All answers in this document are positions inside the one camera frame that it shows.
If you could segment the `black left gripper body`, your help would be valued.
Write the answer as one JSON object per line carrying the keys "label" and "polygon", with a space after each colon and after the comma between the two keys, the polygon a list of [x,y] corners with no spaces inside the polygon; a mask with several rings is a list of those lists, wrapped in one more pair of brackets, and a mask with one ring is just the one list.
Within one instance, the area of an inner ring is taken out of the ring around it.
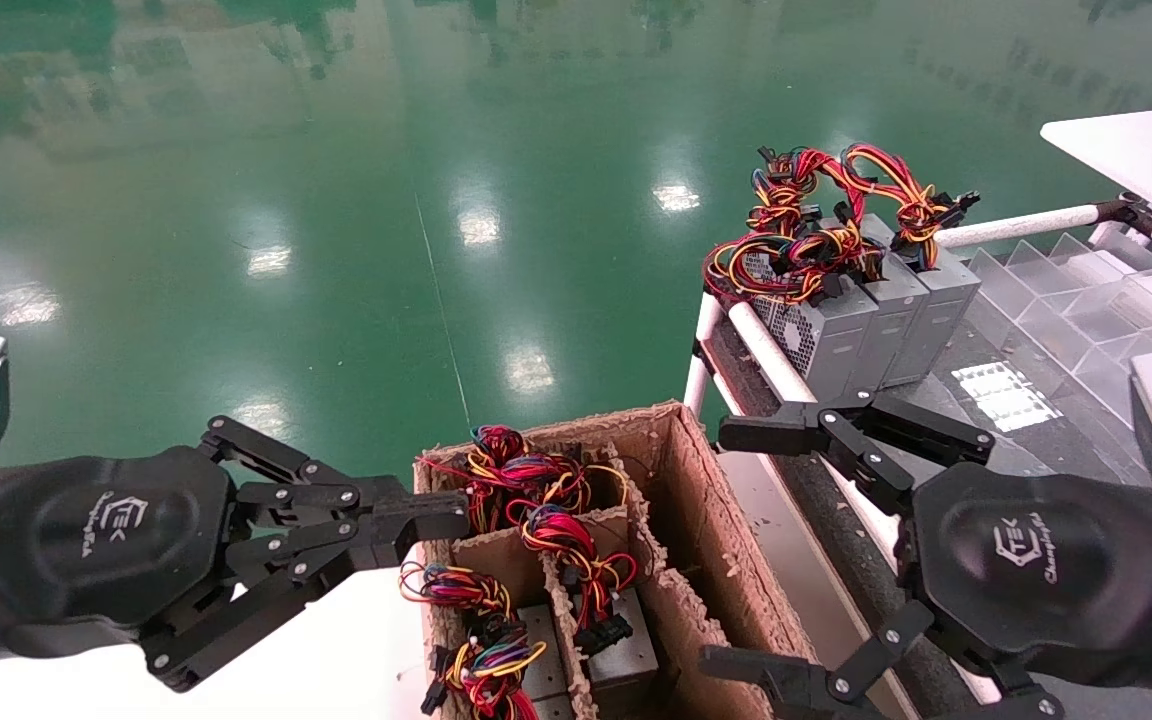
{"label": "black left gripper body", "polygon": [[233,491],[187,446],[0,468],[0,653],[141,643],[214,579]]}

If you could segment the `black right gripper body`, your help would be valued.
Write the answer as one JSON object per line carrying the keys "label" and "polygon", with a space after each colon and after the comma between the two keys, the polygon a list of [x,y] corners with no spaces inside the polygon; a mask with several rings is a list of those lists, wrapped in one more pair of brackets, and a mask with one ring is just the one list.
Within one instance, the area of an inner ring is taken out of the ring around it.
{"label": "black right gripper body", "polygon": [[1126,650],[1152,617],[1152,492],[961,464],[914,488],[919,596],[982,655]]}

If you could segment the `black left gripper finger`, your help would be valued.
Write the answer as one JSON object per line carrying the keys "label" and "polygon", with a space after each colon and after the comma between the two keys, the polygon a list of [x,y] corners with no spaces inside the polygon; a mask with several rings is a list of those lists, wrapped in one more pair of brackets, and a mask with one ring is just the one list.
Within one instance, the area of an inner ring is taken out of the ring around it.
{"label": "black left gripper finger", "polygon": [[412,493],[394,475],[349,477],[252,427],[215,416],[200,438],[212,461],[259,475],[234,492],[236,520],[248,528],[306,529],[332,524],[365,547],[458,541],[471,532],[462,491]]}
{"label": "black left gripper finger", "polygon": [[334,520],[230,544],[210,588],[142,634],[147,670],[192,691],[353,574],[396,568],[417,541],[417,520]]}

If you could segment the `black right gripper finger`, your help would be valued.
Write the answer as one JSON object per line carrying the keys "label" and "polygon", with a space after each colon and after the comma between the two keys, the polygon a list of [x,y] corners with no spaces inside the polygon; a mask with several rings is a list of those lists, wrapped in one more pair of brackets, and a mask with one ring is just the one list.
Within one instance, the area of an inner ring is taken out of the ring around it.
{"label": "black right gripper finger", "polygon": [[[767,697],[776,719],[882,719],[864,697],[882,675],[914,647],[931,638],[942,612],[924,602],[905,602],[886,624],[847,657],[835,670],[795,657],[707,644],[700,651],[702,674],[755,685]],[[988,666],[1002,684],[991,705],[941,714],[941,719],[1064,719],[1064,706],[1023,667]]]}
{"label": "black right gripper finger", "polygon": [[718,429],[723,450],[774,456],[817,454],[888,516],[914,511],[914,473],[886,448],[952,468],[987,464],[995,438],[925,407],[870,391],[831,401],[783,402],[768,416],[728,415]]}

